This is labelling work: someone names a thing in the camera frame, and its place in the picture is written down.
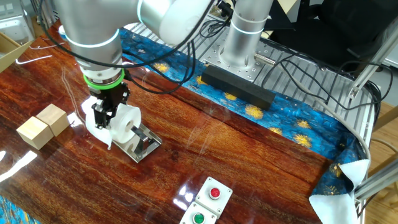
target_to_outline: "wooden block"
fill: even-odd
[[[17,132],[26,143],[36,149],[41,149],[53,138],[50,127],[35,117],[27,120]]]
[[[46,107],[36,117],[50,126],[54,136],[58,136],[69,126],[67,113],[53,104]]]

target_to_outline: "blue cloth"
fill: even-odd
[[[133,34],[126,29],[121,29],[120,34],[123,50],[138,55],[144,60],[156,58],[171,50],[170,47]],[[124,56],[140,62],[132,56],[126,54]],[[169,78],[182,80],[186,71],[185,64],[187,64],[187,56],[177,52],[154,66]],[[340,122],[320,111],[313,110],[301,101],[276,92],[270,110],[261,110],[203,83],[200,78],[205,69],[205,65],[197,61],[194,76],[183,86],[334,161],[321,177],[312,195],[339,195],[352,191],[352,182],[345,177],[338,165],[365,159],[366,156],[358,140]],[[39,223],[6,198],[0,197],[0,201],[2,203],[0,224]]]
[[[0,224],[37,224],[29,214],[4,197],[0,197]]]

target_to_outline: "white cloth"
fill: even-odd
[[[352,181],[354,190],[365,178],[369,159],[339,165],[341,171]],[[312,195],[310,203],[323,224],[358,224],[354,190],[344,195]]]

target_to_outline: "black bar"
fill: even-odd
[[[264,110],[269,110],[275,98],[275,93],[213,65],[207,67],[201,80]]]

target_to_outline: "red button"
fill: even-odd
[[[217,188],[213,188],[210,190],[210,198],[213,200],[217,200],[221,195],[220,190],[218,190]]]

